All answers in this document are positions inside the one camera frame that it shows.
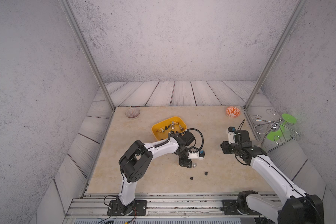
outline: cable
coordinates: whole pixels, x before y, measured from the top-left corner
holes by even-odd
[[[107,206],[110,206],[110,205],[108,205],[108,204],[105,203],[105,199],[106,199],[108,196],[109,196],[109,195],[107,195],[107,196],[103,199],[103,204],[105,204],[105,205],[107,205]],[[107,219],[103,219],[103,220],[97,222],[97,224],[99,224],[99,223],[101,223],[101,222],[103,222],[103,221],[105,221],[105,220],[107,220]],[[110,220],[110,221],[105,222],[104,224],[107,224],[107,223],[113,223],[113,222],[114,222],[114,220]]]
[[[235,158],[237,159],[237,155],[235,155]],[[243,164],[242,162],[240,162],[240,160],[237,159],[237,161],[241,164]],[[248,166],[248,164],[243,164],[244,166]]]
[[[239,131],[241,128],[242,128],[242,125],[244,124],[244,121],[245,121],[245,119],[244,120],[242,120],[242,123],[239,125],[239,127],[237,128],[237,131]]]
[[[105,205],[107,205],[107,206],[110,206],[110,205],[108,205],[108,204],[105,203],[105,199],[106,199],[108,196],[109,196],[109,195],[107,195],[107,196],[103,199],[103,204],[105,204]]]
[[[149,149],[151,149],[151,148],[153,148],[153,147],[150,147],[150,148],[148,148],[148,149],[142,151],[141,153],[137,154],[137,155],[136,155],[135,157],[133,157],[132,159],[136,158],[137,156],[141,155],[142,153],[144,153],[145,151],[147,151],[147,150],[149,150]],[[125,165],[127,165],[127,163],[131,162],[132,159],[130,159],[128,162],[126,162],[126,164],[124,164],[123,167],[122,167],[121,169],[123,169],[123,168],[125,167]]]
[[[101,223],[101,222],[103,222],[103,221],[105,221],[105,220],[107,220],[107,219],[103,219],[103,220],[97,222],[97,224],[99,224],[99,223]],[[105,222],[105,223],[103,223],[103,224],[114,223],[114,222],[115,222],[114,220],[110,220],[110,221],[107,221],[107,222]]]
[[[320,220],[321,220],[322,223],[323,223],[323,219],[322,219],[322,217],[320,216],[320,213],[319,213],[318,210],[315,208],[315,206],[314,206],[314,205],[307,199],[307,197],[305,197],[305,196],[302,195],[300,192],[298,192],[298,191],[291,185],[290,181],[288,181],[288,180],[284,177],[284,175],[282,175],[277,169],[275,169],[272,165],[270,165],[270,164],[268,163],[268,161],[266,161],[265,159],[261,158],[261,157],[258,156],[258,155],[257,155],[257,157],[259,157],[260,159],[264,160],[269,166],[271,166],[276,172],[278,172],[278,174],[280,174],[280,175],[281,175],[281,176],[282,176],[282,177],[289,183],[289,185],[291,186],[292,190],[296,191],[296,193],[298,193],[298,194],[301,195],[306,201],[308,201],[308,202],[311,204],[311,206],[315,209],[316,213],[318,214],[318,217],[320,218]]]
[[[189,151],[189,152],[193,153],[191,149],[198,150],[198,149],[195,147],[195,144],[197,144],[197,140],[196,140],[196,139],[194,139],[194,145],[193,145],[193,146],[190,146],[190,147],[188,148],[188,151]]]
[[[220,211],[228,210],[230,207],[232,207],[232,206],[234,206],[234,205],[236,205],[236,204],[237,204],[237,202],[235,202],[235,204],[230,205],[228,208],[224,208],[224,209],[220,208]]]
[[[199,149],[197,149],[197,148],[194,147],[194,149],[197,149],[197,150],[200,152],[200,150],[202,150],[203,145],[204,145],[204,137],[203,137],[203,134],[202,134],[198,129],[195,129],[195,128],[188,128],[188,129],[187,129],[187,131],[190,131],[190,130],[197,131],[197,132],[200,134],[200,137],[202,137],[202,144],[200,145]]]

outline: concrete wall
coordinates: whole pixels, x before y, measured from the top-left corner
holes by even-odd
[[[336,197],[336,0],[307,4],[263,91],[297,118],[299,144]]]
[[[0,223],[28,223],[98,89],[57,0],[0,1]]]
[[[69,0],[105,82],[256,80],[297,0]]]

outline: white robotic arm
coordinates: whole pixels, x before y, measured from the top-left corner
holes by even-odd
[[[194,140],[190,130],[197,131],[202,137],[200,148],[188,147]],[[168,138],[153,143],[135,141],[119,160],[122,174],[122,188],[117,196],[117,203],[122,214],[128,214],[134,205],[137,181],[143,177],[151,160],[174,153],[179,156],[179,165],[187,168],[195,167],[192,159],[203,159],[204,139],[202,133],[194,128],[187,129],[182,133],[169,133]]]
[[[324,223],[323,203],[285,176],[260,148],[253,146],[246,130],[228,128],[228,141],[221,144],[224,154],[234,154],[255,169],[278,195],[281,204],[263,198],[255,191],[239,193],[237,210],[246,215],[259,212],[278,224]]]

